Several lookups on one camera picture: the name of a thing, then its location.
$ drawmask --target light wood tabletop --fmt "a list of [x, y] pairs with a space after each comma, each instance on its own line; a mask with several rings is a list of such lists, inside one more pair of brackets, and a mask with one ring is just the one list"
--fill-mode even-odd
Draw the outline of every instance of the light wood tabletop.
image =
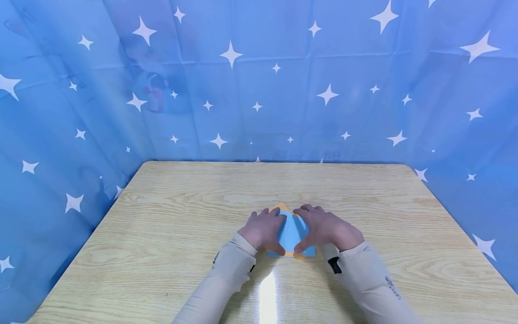
[[[362, 230], [423, 323], [517, 323], [518, 297], [402, 165], [147, 162], [30, 323], [170, 323], [251, 211], [320, 205]], [[362, 323], [315, 258], [264, 253], [223, 323]]]

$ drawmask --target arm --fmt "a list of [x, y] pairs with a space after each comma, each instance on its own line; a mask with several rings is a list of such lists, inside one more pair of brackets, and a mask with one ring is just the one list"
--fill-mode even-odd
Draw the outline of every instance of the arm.
[[370, 324], [419, 322], [394, 287], [387, 268], [356, 227], [318, 206], [304, 205], [293, 212], [309, 227], [295, 252], [324, 245], [326, 261], [351, 291]]
[[193, 292], [173, 324], [218, 323], [230, 297], [248, 281], [256, 249], [234, 233], [218, 252], [211, 271]]
[[367, 242], [340, 253], [329, 245], [325, 249], [333, 249], [338, 257], [329, 257], [326, 252], [324, 257], [370, 324], [419, 323], [392, 283], [387, 268]]
[[220, 321], [230, 297], [241, 290], [255, 265], [255, 254], [266, 248], [284, 255], [277, 240], [279, 227], [286, 215], [279, 208], [253, 212], [247, 224], [234, 233], [216, 255], [211, 271], [193, 292], [172, 324], [212, 324]]

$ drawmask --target backdrop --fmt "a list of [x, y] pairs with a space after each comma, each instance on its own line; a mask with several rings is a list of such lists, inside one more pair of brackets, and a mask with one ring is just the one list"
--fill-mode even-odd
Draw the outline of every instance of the backdrop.
[[407, 164], [517, 289], [517, 13], [1, 1], [0, 322], [28, 320], [148, 160]]

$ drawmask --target sleeve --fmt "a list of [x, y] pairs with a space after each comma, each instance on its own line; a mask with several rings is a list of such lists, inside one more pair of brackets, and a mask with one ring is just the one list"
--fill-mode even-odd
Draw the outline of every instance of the sleeve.
[[214, 259], [209, 274], [176, 315], [172, 324], [218, 323], [230, 297], [241, 290], [255, 266], [257, 251], [234, 233]]
[[367, 242], [340, 253], [334, 245], [327, 245], [324, 257], [338, 280], [349, 289], [369, 324], [419, 323]]

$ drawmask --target hand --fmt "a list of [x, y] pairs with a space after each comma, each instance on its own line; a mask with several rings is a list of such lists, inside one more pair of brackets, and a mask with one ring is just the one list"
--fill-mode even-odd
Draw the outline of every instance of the hand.
[[247, 224], [237, 232], [256, 250], [265, 248], [284, 256], [286, 251], [277, 240], [277, 232], [286, 219], [286, 215], [279, 215], [280, 211], [281, 209], [277, 207], [271, 212], [265, 208], [259, 215], [253, 212]]
[[293, 213], [302, 217], [309, 228], [309, 233], [295, 246], [295, 253], [302, 253], [313, 245], [334, 244], [340, 252], [360, 245], [363, 234], [354, 226], [333, 213], [326, 213], [322, 207], [306, 204]]

